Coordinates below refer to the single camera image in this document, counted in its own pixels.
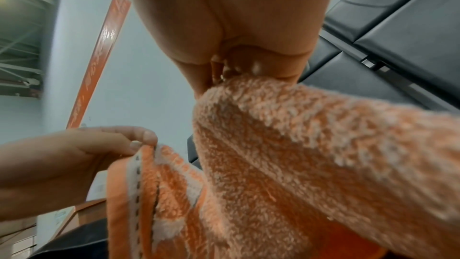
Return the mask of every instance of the terry cloth texture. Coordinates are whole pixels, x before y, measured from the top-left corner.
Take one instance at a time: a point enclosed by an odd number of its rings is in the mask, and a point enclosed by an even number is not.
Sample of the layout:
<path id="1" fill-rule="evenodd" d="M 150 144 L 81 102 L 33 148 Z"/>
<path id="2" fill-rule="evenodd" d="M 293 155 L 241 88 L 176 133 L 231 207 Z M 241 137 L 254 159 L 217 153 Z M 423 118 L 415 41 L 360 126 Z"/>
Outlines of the terry cloth texture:
<path id="1" fill-rule="evenodd" d="M 460 120 L 239 77 L 167 147 L 109 168 L 112 259 L 460 258 Z"/>

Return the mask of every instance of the orange banner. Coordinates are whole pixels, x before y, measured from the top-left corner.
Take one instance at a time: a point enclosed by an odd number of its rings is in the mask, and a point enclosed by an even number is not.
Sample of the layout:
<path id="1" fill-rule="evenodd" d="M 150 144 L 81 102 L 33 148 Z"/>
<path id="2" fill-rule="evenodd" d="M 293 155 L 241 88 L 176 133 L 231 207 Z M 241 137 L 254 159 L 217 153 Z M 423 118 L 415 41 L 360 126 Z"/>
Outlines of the orange banner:
<path id="1" fill-rule="evenodd" d="M 90 63 L 86 69 L 83 82 L 78 91 L 75 104 L 70 114 L 67 128 L 78 128 L 85 114 L 97 82 L 101 77 L 110 52 L 125 22 L 131 2 L 129 0 L 112 0 L 109 11 L 102 25 L 101 33 L 96 42 Z"/>

